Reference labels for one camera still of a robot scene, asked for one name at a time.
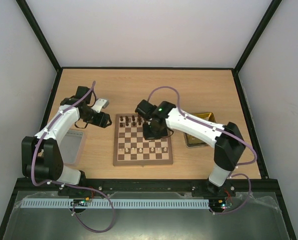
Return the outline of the gold tin with pieces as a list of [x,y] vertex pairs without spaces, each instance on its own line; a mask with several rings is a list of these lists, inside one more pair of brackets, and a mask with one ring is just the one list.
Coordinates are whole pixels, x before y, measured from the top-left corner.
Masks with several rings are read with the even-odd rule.
[[[215,116],[212,112],[195,113],[193,115],[209,122],[216,122]],[[184,133],[184,140],[187,148],[198,148],[207,146],[204,141],[187,133]]]

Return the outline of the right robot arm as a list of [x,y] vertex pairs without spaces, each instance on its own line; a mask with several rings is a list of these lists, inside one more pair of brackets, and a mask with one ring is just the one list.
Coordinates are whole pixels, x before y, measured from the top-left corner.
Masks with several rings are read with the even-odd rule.
[[213,196],[224,190],[227,177],[237,166],[246,148],[241,143],[243,138],[236,124],[210,122],[183,112],[175,104],[167,101],[156,106],[143,99],[135,112],[147,122],[143,125],[144,137],[147,140],[161,139],[166,136],[166,130],[177,130],[213,147],[215,164],[208,177],[206,189]]

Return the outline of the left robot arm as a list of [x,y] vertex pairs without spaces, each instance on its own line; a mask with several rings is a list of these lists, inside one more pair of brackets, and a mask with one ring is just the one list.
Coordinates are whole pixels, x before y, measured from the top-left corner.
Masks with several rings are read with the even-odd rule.
[[34,186],[58,184],[61,188],[79,188],[85,173],[66,166],[60,144],[68,130],[79,120],[86,125],[106,128],[112,124],[110,115],[103,112],[109,100],[97,98],[94,87],[79,86],[75,95],[63,99],[56,115],[34,136],[21,142],[22,173]]

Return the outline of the wooden chess board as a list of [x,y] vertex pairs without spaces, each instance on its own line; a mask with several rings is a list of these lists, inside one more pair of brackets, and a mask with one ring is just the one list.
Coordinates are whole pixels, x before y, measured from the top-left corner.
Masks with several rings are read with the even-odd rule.
[[143,124],[144,120],[134,113],[116,115],[113,151],[115,167],[173,164],[171,138],[146,140]]

